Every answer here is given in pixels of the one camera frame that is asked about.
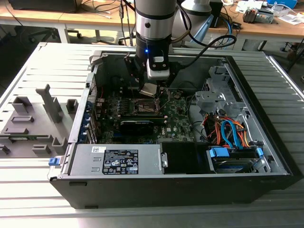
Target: gray plastic bracket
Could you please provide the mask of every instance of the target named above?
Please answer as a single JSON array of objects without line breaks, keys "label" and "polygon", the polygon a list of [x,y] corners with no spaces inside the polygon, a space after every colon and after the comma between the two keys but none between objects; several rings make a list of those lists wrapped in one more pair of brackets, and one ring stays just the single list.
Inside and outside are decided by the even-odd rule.
[{"label": "gray plastic bracket", "polygon": [[31,115],[24,116],[13,116],[11,121],[15,124],[17,123],[32,123],[34,122],[34,118]]},{"label": "gray plastic bracket", "polygon": [[7,128],[4,131],[5,134],[28,134],[27,128]]},{"label": "gray plastic bracket", "polygon": [[10,153],[10,150],[5,145],[0,145],[0,152],[8,155]]},{"label": "gray plastic bracket", "polygon": [[45,88],[37,88],[36,92],[42,97],[44,101],[44,108],[50,114],[53,122],[59,123],[62,119],[58,113],[58,109],[60,108],[60,105],[56,98],[53,99],[51,97],[49,90],[50,90],[50,86],[49,84],[46,84]]},{"label": "gray plastic bracket", "polygon": [[27,106],[32,106],[32,103],[26,96],[17,96],[12,103],[12,106],[18,114],[27,114]]},{"label": "gray plastic bracket", "polygon": [[78,108],[78,101],[76,99],[68,99],[66,102],[66,109],[69,114],[75,114]]},{"label": "gray plastic bracket", "polygon": [[46,144],[36,144],[33,145],[32,151],[36,154],[36,155],[42,155],[42,154],[50,154],[51,150],[48,147],[48,145]]},{"label": "gray plastic bracket", "polygon": [[37,137],[38,142],[42,143],[52,143],[54,140],[52,135],[49,135],[48,137]]},{"label": "gray plastic bracket", "polygon": [[52,147],[59,155],[64,155],[67,150],[67,139],[63,138],[62,143],[59,143],[58,138],[55,138],[52,142]]}]

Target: capacitor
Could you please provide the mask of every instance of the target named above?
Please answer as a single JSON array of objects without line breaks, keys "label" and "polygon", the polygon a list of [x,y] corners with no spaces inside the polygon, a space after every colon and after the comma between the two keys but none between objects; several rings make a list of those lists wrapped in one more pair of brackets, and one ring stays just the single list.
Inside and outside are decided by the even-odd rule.
[{"label": "capacitor", "polygon": [[179,99],[181,98],[181,96],[180,96],[179,94],[176,94],[176,95],[174,95],[174,98],[175,98],[176,100],[179,100]]}]

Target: green circuit board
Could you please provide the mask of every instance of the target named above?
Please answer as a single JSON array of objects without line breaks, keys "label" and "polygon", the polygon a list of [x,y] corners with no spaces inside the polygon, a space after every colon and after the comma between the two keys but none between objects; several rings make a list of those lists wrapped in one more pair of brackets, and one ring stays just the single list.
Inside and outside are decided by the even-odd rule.
[{"label": "green circuit board", "polygon": [[[186,99],[181,92],[163,92],[158,98],[107,96],[100,115],[102,144],[159,144],[192,142],[194,139],[186,116]],[[132,135],[132,127],[123,133],[124,122],[150,122],[148,134]]]}]

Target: computer case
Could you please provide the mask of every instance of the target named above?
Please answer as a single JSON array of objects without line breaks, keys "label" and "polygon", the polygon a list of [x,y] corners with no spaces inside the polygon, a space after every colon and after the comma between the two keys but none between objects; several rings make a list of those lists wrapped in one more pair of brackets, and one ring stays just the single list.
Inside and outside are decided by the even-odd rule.
[{"label": "computer case", "polygon": [[9,0],[14,10],[47,10],[75,13],[82,0]]}]

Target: chair wheel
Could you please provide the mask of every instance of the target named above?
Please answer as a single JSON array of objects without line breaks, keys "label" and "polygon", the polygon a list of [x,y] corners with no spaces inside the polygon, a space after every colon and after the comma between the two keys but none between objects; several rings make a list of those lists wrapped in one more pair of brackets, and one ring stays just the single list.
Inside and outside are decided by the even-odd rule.
[{"label": "chair wheel", "polygon": [[33,38],[33,37],[29,37],[28,40],[29,40],[29,42],[31,42],[31,43],[35,43],[35,42],[36,42],[36,39]]}]

